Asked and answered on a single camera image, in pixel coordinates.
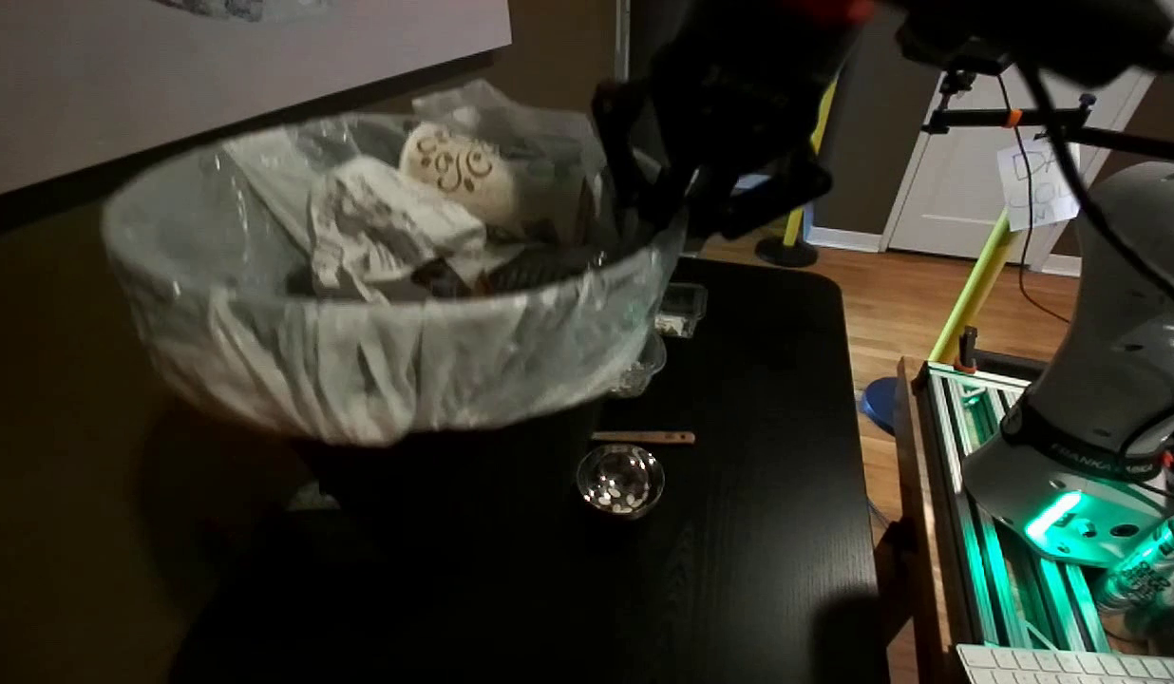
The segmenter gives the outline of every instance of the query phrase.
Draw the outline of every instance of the black table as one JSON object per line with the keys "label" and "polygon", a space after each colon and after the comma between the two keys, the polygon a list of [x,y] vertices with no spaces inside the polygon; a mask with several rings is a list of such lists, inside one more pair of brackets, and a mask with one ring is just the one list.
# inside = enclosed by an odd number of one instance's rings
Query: black table
{"label": "black table", "polygon": [[[176,680],[891,680],[841,287],[681,276],[712,287],[706,322],[636,401],[312,448],[353,522],[269,526]],[[598,422],[700,434],[656,448],[670,488],[637,526],[574,496]]]}

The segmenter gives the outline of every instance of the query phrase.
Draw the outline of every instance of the green led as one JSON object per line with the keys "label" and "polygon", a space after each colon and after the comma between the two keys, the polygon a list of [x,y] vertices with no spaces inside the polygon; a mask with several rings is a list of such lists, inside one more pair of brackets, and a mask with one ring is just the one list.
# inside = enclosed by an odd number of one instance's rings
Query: green led
{"label": "green led", "polygon": [[973,418],[973,437],[977,437],[977,446],[988,446],[988,441],[995,437],[995,431],[1000,431],[993,391],[986,391],[986,388],[967,388],[967,391],[962,391],[962,407],[967,407],[967,414]]}
{"label": "green led", "polygon": [[1057,522],[1063,522],[1071,508],[1081,508],[1081,491],[1062,493],[1054,505],[1045,505],[1030,526],[1026,537],[1045,546],[1045,537]]}
{"label": "green led", "polygon": [[1131,629],[1130,610],[1153,603],[1174,579],[1174,517],[1155,526],[1101,581],[1101,616]]}

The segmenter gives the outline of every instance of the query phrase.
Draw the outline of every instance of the wire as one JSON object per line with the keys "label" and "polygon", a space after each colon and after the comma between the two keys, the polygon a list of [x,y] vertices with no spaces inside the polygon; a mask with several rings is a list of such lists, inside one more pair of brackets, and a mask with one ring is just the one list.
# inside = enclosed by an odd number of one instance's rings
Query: wire
{"label": "wire", "polygon": [[[1033,101],[1036,109],[1054,113],[1054,99],[1049,99],[1049,89],[1043,78],[1043,70],[1036,65],[1022,65],[1017,70],[1026,89],[1033,90]],[[1174,282],[1168,275],[1161,275],[1149,257],[1140,257],[1114,229],[1109,229],[1109,215],[1106,210],[1091,196],[1091,191],[1085,187],[1081,179],[1081,167],[1071,158],[1071,147],[1068,147],[1068,132],[1054,123],[1054,118],[1043,118],[1045,123],[1045,137],[1054,143],[1054,158],[1057,167],[1063,172],[1088,224],[1131,265],[1140,271],[1149,282],[1155,282],[1169,299],[1174,299]]]}
{"label": "wire", "polygon": [[[1005,77],[995,77],[995,78],[1000,78],[1005,108],[1014,109]],[[1033,184],[1033,158],[1030,158],[1030,147],[1026,147],[1026,137],[1017,132],[1017,124],[1011,124],[1011,137],[1014,137],[1017,158],[1026,163],[1026,203],[1030,203],[1026,246],[1022,246],[1022,265],[1014,271],[1014,287],[1017,287],[1017,298],[1026,298],[1026,305],[1033,305],[1033,309],[1045,310],[1049,320],[1071,322],[1068,315],[1045,309],[1045,305],[1030,294],[1030,282],[1026,282],[1026,276],[1030,276],[1033,232],[1036,232],[1036,203],[1033,203],[1036,184]]]}

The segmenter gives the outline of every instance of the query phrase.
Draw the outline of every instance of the white plastic bag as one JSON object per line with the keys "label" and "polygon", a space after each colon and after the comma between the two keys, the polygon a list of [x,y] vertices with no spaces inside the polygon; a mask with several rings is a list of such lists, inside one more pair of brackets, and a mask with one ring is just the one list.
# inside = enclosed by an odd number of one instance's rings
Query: white plastic bag
{"label": "white plastic bag", "polygon": [[[197,147],[112,196],[108,253],[169,388],[269,434],[393,446],[526,422],[618,382],[649,339],[681,232],[515,298],[358,305],[297,287],[312,271],[289,210],[347,158],[399,163],[406,130],[385,113],[323,118],[265,132],[280,152]],[[274,179],[301,196],[258,192]],[[607,244],[599,210],[589,224],[599,236],[586,241]]]}
{"label": "white plastic bag", "polygon": [[434,187],[358,157],[312,192],[317,294],[397,299],[387,284],[460,249],[482,249],[482,219]]}

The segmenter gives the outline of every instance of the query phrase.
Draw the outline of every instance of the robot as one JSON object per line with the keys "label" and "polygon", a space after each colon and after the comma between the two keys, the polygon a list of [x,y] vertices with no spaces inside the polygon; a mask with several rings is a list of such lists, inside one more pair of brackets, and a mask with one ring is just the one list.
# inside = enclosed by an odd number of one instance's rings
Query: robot
{"label": "robot", "polygon": [[[870,11],[876,0],[694,0],[644,78],[598,90],[618,203],[649,224],[740,236],[822,196],[834,176],[808,147],[819,99]],[[967,464],[967,491],[1049,560],[1131,561],[1149,537],[1174,531],[1174,163],[1138,163],[1088,191],[1043,70],[1085,89],[1126,70],[1174,73],[1174,19],[1155,0],[896,0],[896,11],[912,59],[1022,70],[1036,101],[1030,118],[1049,130],[1085,206],[1077,322]],[[627,139],[644,109],[665,143],[653,179]],[[1101,132],[1100,143],[1174,158],[1164,139]],[[739,191],[749,172],[768,184]]]}

